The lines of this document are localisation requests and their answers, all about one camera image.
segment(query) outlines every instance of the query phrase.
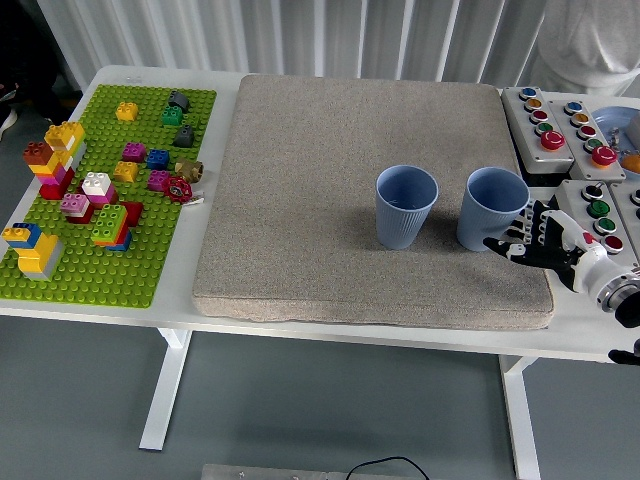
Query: black cable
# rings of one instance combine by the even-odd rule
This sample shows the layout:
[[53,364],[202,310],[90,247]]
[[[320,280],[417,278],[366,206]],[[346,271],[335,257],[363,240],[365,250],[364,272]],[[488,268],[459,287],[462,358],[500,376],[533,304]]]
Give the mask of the black cable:
[[370,462],[361,463],[360,465],[356,465],[351,469],[351,471],[347,474],[347,478],[345,478],[345,480],[349,480],[349,477],[351,476],[351,474],[360,467],[365,467],[367,465],[373,465],[376,463],[388,462],[389,460],[404,460],[406,462],[409,462],[411,465],[413,465],[418,470],[420,470],[420,473],[424,476],[425,480],[429,480],[429,477],[427,477],[427,474],[424,473],[418,465],[416,465],[413,461],[409,460],[407,457],[387,457],[387,458],[381,458],[380,460],[372,460]]

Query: table leg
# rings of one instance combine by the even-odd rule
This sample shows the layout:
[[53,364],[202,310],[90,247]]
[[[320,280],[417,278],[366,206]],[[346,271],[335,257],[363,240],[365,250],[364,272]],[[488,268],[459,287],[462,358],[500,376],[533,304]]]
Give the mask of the table leg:
[[158,330],[168,345],[140,440],[140,448],[145,450],[162,450],[192,333],[191,330],[170,328]]
[[518,480],[540,480],[538,455],[531,427],[527,391],[522,372],[537,357],[500,355],[502,386],[511,430],[513,460]]

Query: gray floor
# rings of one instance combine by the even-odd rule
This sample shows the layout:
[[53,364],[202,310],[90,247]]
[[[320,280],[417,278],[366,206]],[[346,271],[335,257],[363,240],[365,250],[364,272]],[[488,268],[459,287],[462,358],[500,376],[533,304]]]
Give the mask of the gray floor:
[[[31,178],[20,153],[46,128],[25,109],[0,142],[3,225]],[[388,455],[431,478],[514,478],[493,356],[196,333],[165,449],[140,451],[164,349],[152,329],[0,317],[0,479],[195,480],[205,463],[346,471]],[[635,477],[639,375],[527,369],[544,479]]]

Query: white table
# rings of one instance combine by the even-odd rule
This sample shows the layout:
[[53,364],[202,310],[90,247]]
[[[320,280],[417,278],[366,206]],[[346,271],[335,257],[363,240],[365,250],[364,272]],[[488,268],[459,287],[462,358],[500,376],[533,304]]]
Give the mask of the white table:
[[[91,95],[100,84],[217,91],[218,96],[198,158],[205,166],[205,175],[198,184],[198,190],[206,192],[205,202],[185,208],[180,214],[177,229],[188,231],[189,235],[174,236],[153,303],[149,308],[1,300],[0,314],[157,328],[168,346],[140,442],[140,448],[150,450],[161,450],[163,447],[193,331],[500,355],[518,478],[540,478],[522,377],[523,370],[540,357],[609,362],[607,353],[611,349],[630,350],[637,336],[634,331],[626,330],[619,325],[612,315],[598,311],[585,296],[579,296],[564,288],[555,277],[552,279],[552,289],[556,300],[556,314],[549,328],[535,331],[440,330],[302,322],[251,323],[231,318],[205,317],[195,309],[191,300],[193,277],[212,206],[235,98],[243,76],[244,74],[239,73],[147,67],[109,66],[101,69],[74,111],[72,120],[81,116]],[[554,94],[545,97],[563,98],[562,95]],[[588,98],[588,108],[591,111],[612,105],[612,101],[617,105],[640,108],[640,101],[636,99],[571,96],[572,99],[578,97]],[[34,179],[11,217],[10,224],[23,220],[37,195],[39,185],[37,179]],[[4,255],[7,248],[6,243],[2,243],[0,255]]]

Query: blue button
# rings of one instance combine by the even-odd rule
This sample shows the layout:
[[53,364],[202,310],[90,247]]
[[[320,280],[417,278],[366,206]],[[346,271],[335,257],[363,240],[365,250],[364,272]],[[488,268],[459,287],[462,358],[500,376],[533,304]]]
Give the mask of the blue button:
[[578,102],[569,102],[564,106],[564,111],[567,115],[573,115],[574,113],[581,112],[582,110],[582,104]]
[[523,100],[527,100],[528,98],[535,98],[538,94],[535,89],[531,87],[525,87],[520,91],[520,98]]

